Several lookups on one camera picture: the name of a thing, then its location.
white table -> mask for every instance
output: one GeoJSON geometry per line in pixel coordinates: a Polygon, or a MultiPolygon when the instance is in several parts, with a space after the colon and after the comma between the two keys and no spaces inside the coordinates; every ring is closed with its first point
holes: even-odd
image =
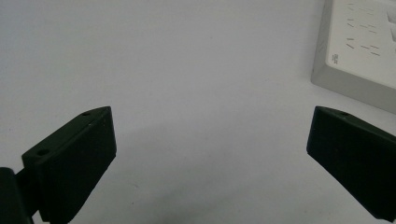
{"type": "MultiPolygon", "coordinates": [[[[306,154],[324,1],[0,2],[0,165],[111,105],[117,158],[72,223],[387,223],[306,154]]],[[[41,223],[39,215],[35,222],[41,223]]]]}

power strip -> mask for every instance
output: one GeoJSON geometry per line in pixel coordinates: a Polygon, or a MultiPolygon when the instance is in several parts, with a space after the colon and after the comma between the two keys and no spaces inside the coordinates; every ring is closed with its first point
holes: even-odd
{"type": "Polygon", "coordinates": [[[396,1],[326,0],[311,81],[396,114],[396,1]]]}

black plastic part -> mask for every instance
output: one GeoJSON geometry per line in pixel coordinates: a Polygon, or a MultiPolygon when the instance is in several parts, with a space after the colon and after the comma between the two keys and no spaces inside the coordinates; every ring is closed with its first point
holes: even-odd
{"type": "Polygon", "coordinates": [[[396,137],[348,113],[317,106],[308,154],[374,217],[396,218],[396,137]]]}
{"type": "Polygon", "coordinates": [[[0,169],[0,223],[33,223],[37,209],[43,221],[70,222],[116,151],[109,106],[70,120],[22,155],[24,169],[17,175],[0,169]]]}

white plastic casing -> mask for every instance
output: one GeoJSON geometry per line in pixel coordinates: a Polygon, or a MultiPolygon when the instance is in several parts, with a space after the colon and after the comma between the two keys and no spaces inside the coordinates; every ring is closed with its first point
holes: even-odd
{"type": "Polygon", "coordinates": [[[326,0],[311,80],[396,114],[396,2],[326,0]]]}

